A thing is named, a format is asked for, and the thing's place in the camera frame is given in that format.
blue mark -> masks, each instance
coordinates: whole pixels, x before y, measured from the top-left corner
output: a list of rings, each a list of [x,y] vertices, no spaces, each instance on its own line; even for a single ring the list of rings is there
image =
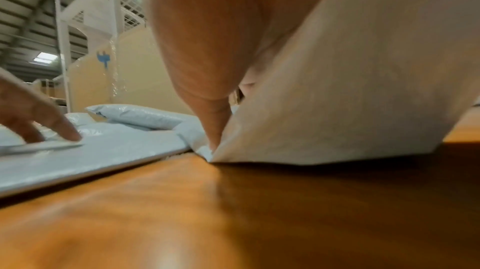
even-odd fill
[[[105,69],[108,70],[110,55],[106,54],[105,51],[103,51],[102,55],[100,55],[100,53],[97,52],[96,58],[98,59],[99,62],[103,63],[105,65]]]

light fixture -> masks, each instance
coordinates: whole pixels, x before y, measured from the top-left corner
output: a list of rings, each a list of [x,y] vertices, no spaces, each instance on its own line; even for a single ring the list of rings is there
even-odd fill
[[[40,52],[33,61],[36,63],[40,63],[42,65],[50,65],[53,63],[56,59],[58,58],[57,55],[50,54],[50,53],[45,53],[45,52]]]

brown table surface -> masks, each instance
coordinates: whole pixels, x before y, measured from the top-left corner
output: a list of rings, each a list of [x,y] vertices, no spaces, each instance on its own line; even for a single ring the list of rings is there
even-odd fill
[[[480,109],[446,141],[316,167],[186,154],[4,199],[0,268],[479,269]]]

